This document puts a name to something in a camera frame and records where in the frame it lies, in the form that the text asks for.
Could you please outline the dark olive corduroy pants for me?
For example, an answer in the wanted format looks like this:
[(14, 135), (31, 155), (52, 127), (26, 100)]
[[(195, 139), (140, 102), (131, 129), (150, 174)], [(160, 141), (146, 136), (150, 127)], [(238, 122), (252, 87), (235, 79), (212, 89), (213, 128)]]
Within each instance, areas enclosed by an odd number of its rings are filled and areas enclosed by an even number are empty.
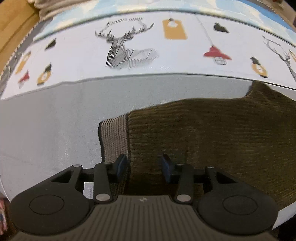
[(173, 101), (102, 121), (102, 161), (130, 162), (119, 194), (165, 193), (160, 158), (212, 165), (271, 196), (295, 202), (295, 101), (255, 81), (244, 97)]

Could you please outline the cream folded blanket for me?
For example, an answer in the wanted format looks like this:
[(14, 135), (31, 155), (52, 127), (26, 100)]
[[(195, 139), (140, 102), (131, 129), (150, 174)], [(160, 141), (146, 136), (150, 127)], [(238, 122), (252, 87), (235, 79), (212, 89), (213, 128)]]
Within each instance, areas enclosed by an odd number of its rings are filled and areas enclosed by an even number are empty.
[(48, 20), (59, 13), (72, 9), (86, 0), (27, 0), (27, 2), (39, 11), (41, 21)]

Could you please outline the wooden bed frame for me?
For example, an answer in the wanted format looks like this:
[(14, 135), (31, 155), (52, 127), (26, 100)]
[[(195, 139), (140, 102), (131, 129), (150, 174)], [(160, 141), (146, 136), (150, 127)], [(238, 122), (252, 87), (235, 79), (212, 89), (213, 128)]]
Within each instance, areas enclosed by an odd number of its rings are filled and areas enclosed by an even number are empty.
[(1, 1), (1, 69), (38, 21), (38, 11), (27, 1)]

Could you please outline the grey printed bed sheet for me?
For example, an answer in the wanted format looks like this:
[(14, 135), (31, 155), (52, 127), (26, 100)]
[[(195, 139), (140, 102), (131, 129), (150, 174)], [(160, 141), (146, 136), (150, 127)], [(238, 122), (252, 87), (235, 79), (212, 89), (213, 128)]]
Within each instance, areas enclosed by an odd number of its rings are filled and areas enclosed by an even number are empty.
[(102, 161), (99, 124), (191, 98), (233, 99), (258, 81), (295, 101), (295, 45), (250, 25), (182, 11), (88, 21), (10, 60), (1, 93), (1, 191), (13, 199), (61, 170)]

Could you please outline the blue white patterned sheet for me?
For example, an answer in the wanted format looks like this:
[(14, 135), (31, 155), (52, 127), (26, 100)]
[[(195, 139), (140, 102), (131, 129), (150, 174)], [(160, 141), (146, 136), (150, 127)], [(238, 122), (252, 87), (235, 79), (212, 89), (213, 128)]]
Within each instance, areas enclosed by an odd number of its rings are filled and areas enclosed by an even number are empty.
[(295, 31), (270, 7), (259, 1), (89, 1), (53, 17), (35, 37), (41, 40), (74, 25), (107, 16), (143, 11), (182, 11), (241, 22), (295, 45)]

